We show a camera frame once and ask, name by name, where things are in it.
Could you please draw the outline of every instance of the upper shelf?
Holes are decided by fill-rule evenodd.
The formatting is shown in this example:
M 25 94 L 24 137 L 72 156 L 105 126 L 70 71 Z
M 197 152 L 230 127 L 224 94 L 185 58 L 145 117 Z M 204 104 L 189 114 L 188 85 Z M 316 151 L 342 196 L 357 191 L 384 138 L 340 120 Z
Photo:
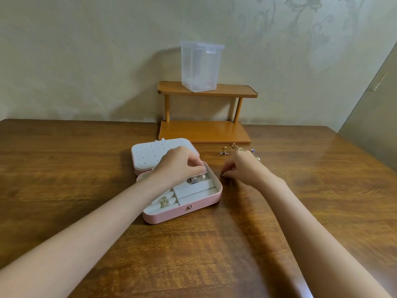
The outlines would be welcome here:
M 185 88 L 182 83 L 172 81 L 161 81 L 157 88 L 158 94 L 162 95 L 185 95 L 185 96 L 214 96 L 214 97 L 244 97 L 257 98 L 258 94 L 246 85 L 221 85 L 216 90 L 193 93 Z

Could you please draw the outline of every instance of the wooden shelf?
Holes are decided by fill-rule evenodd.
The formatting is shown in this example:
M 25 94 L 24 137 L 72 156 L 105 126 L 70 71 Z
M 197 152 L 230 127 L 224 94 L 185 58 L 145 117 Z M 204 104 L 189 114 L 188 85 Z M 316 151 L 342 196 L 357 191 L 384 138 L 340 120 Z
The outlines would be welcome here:
M 257 98 L 258 94 L 250 86 L 246 85 L 221 85 L 218 84 L 216 90 L 193 93 L 185 88 L 182 83 L 172 81 L 161 81 L 157 88 L 161 95 L 185 95 L 185 96 L 213 96 L 213 97 L 238 97 L 238 98 Z
M 161 122 L 158 139 L 186 138 L 191 143 L 237 143 L 248 144 L 250 136 L 240 122 L 232 121 L 187 121 Z

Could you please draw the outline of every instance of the forearm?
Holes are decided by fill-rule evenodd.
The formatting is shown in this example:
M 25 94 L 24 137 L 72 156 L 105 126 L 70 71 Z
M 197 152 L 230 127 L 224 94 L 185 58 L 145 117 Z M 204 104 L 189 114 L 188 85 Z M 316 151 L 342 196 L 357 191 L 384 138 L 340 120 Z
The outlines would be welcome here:
M 144 179 L 0 270 L 1 297 L 67 297 L 166 184 Z
M 315 298 L 390 295 L 310 214 L 283 182 L 258 187 L 270 205 Z

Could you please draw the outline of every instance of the translucent plastic bin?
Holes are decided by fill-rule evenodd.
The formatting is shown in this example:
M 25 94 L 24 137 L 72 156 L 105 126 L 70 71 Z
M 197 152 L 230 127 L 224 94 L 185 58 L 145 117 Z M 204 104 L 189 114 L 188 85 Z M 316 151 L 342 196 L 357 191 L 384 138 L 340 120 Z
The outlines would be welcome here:
M 215 90 L 225 45 L 181 42 L 182 85 L 192 92 Z

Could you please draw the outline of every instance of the jewelry box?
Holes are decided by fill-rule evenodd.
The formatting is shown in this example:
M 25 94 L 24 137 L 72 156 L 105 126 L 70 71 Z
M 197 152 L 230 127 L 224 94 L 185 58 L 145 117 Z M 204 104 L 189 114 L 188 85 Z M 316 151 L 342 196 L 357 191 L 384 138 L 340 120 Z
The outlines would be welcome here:
M 172 148 L 185 146 L 199 155 L 192 143 L 185 138 L 160 140 L 136 144 L 131 148 L 136 181 L 146 178 L 159 163 L 161 157 Z M 189 178 L 157 197 L 143 211 L 143 219 L 149 224 L 184 215 L 217 203 L 222 193 L 222 184 L 211 168 L 204 162 L 207 173 Z

